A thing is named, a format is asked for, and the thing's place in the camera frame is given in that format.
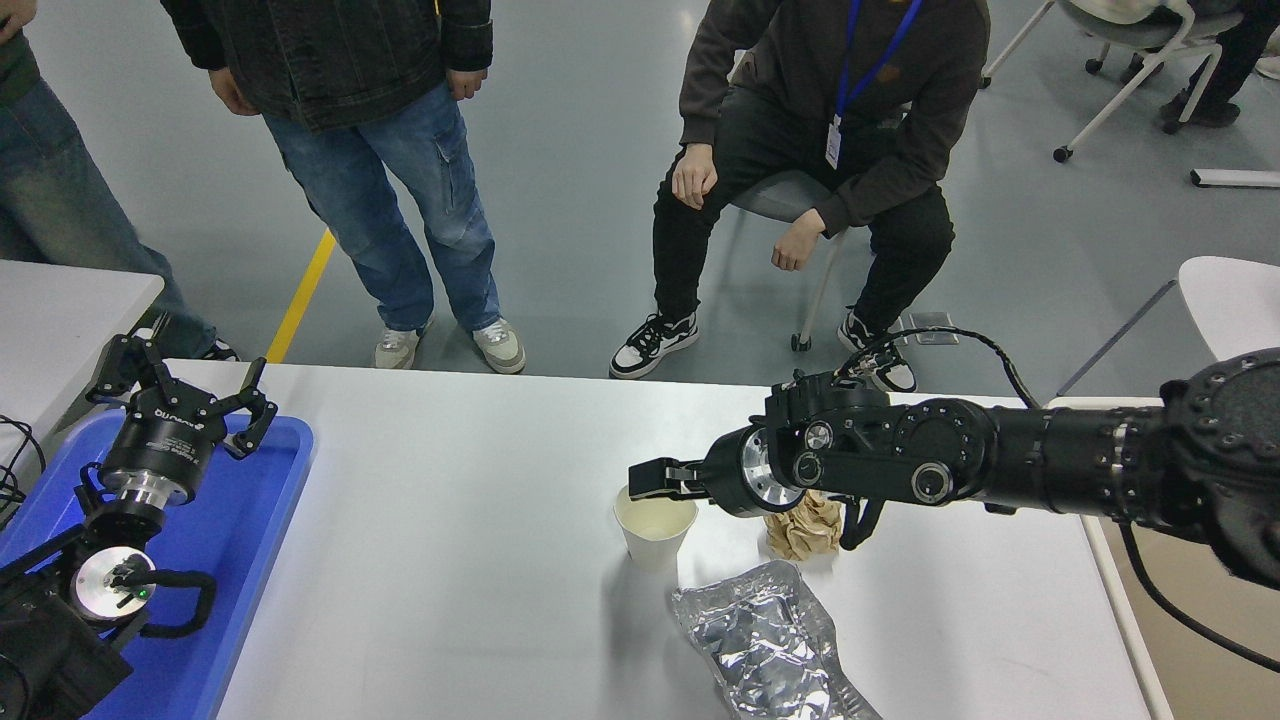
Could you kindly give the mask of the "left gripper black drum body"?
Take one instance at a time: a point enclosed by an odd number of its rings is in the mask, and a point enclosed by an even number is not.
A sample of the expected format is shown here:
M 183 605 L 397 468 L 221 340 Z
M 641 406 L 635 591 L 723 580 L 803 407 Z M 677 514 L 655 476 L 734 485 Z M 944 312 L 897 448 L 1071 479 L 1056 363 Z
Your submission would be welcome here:
M 136 391 L 99 469 L 101 486 L 118 491 L 128 477 L 148 471 L 184 491 L 200 489 L 214 447 L 225 437 L 225 421 L 211 410 L 215 402 L 200 389 Z

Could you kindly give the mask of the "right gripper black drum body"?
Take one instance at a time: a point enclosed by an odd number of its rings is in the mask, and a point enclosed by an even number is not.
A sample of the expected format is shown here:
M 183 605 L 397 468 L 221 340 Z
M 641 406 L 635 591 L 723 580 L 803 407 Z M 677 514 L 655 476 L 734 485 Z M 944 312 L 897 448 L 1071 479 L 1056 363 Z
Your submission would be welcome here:
M 699 482 L 719 509 L 737 518 L 760 516 L 756 484 L 763 482 L 763 450 L 758 427 L 719 437 L 699 466 Z

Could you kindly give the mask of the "seated person's left hand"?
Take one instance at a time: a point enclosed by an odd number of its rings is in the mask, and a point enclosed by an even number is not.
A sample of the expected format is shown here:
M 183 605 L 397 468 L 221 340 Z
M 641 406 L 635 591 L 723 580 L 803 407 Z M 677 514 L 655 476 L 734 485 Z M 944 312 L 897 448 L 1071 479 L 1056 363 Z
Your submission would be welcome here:
M 810 260 L 826 224 L 815 208 L 810 208 L 791 223 L 776 242 L 771 263 L 783 272 L 800 272 Z

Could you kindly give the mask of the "standing person's right hand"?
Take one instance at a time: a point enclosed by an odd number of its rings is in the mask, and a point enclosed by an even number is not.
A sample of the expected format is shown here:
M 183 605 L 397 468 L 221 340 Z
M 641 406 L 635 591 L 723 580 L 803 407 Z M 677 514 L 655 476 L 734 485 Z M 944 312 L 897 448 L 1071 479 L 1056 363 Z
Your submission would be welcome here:
M 236 77 L 228 67 L 209 70 L 207 77 L 214 94 L 232 114 L 238 117 L 260 115 L 260 110 L 241 91 Z

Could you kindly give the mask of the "seated person's right hand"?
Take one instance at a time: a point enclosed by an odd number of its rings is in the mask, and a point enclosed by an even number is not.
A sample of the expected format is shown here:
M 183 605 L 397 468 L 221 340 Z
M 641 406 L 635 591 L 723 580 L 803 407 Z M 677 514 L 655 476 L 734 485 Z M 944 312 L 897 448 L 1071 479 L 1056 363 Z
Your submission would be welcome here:
M 718 174 L 710 143 L 686 143 L 671 176 L 671 193 L 685 206 L 701 210 Z

